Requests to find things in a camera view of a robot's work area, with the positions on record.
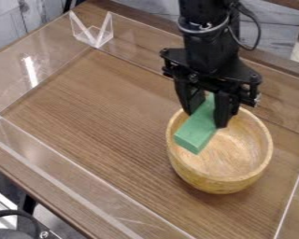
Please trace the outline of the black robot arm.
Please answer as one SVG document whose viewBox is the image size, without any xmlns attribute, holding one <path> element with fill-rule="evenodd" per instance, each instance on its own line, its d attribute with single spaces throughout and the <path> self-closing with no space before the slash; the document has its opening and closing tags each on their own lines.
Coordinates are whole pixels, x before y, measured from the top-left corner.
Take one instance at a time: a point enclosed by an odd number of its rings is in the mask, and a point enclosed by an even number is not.
<svg viewBox="0 0 299 239">
<path fill-rule="evenodd" d="M 215 95 L 214 122 L 225 128 L 242 105 L 257 106 L 262 77 L 241 60 L 239 16 L 257 16 L 239 0 L 178 0 L 181 48 L 163 49 L 163 75 L 175 82 L 182 108 L 194 114 Z"/>
</svg>

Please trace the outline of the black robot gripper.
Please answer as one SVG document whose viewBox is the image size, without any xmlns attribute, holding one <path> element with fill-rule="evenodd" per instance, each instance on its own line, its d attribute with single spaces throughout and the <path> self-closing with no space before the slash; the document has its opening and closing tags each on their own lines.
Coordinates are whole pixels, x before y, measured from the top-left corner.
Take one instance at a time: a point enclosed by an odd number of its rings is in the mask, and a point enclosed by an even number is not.
<svg viewBox="0 0 299 239">
<path fill-rule="evenodd" d="M 178 99 L 189 115 L 205 103 L 205 92 L 215 94 L 215 127 L 226 128 L 239 105 L 257 105 L 262 77 L 238 56 L 239 48 L 254 48 L 239 42 L 238 21 L 179 21 L 178 28 L 183 47 L 159 52 L 163 75 L 175 81 Z"/>
</svg>

